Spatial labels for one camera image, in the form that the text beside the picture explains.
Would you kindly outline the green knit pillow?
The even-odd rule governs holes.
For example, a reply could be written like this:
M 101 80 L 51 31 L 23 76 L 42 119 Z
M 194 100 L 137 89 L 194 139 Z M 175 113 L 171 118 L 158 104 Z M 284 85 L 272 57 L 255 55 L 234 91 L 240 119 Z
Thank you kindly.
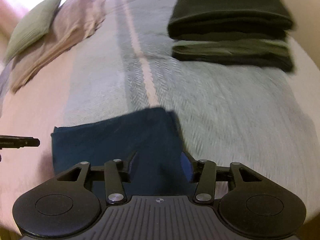
M 44 0 L 18 22 L 7 46 L 5 63 L 48 33 L 60 3 L 61 0 Z

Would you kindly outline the folded dark green garment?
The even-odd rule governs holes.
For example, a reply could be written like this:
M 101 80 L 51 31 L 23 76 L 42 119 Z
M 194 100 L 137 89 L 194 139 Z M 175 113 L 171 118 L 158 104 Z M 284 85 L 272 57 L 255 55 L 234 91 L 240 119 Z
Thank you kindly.
M 227 66 L 273 67 L 284 72 L 294 69 L 285 40 L 177 41 L 172 47 L 172 57 L 179 61 L 202 61 Z

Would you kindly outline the folded beige blanket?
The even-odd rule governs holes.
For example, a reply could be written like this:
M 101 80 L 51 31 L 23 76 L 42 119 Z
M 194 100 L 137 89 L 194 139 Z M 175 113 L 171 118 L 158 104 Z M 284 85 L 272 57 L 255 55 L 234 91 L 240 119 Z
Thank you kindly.
M 59 5 L 48 33 L 9 63 L 9 86 L 17 92 L 42 67 L 94 34 L 105 18 L 105 0 L 67 0 Z

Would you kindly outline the dark blue denim jeans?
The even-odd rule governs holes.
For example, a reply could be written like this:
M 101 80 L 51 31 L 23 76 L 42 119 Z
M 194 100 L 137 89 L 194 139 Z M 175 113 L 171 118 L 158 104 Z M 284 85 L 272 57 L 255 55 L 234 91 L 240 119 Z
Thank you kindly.
M 195 190 L 181 167 L 180 124 L 173 111 L 146 108 L 91 124 L 56 127 L 51 137 L 55 174 L 81 161 L 102 166 L 136 152 L 136 172 L 124 184 L 128 196 L 188 196 Z

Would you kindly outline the folded black garment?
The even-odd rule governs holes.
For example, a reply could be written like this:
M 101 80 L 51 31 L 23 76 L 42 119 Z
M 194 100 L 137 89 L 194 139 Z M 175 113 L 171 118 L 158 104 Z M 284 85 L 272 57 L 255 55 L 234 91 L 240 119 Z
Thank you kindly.
M 281 39 L 293 25 L 281 0 L 177 0 L 168 34 L 175 40 Z

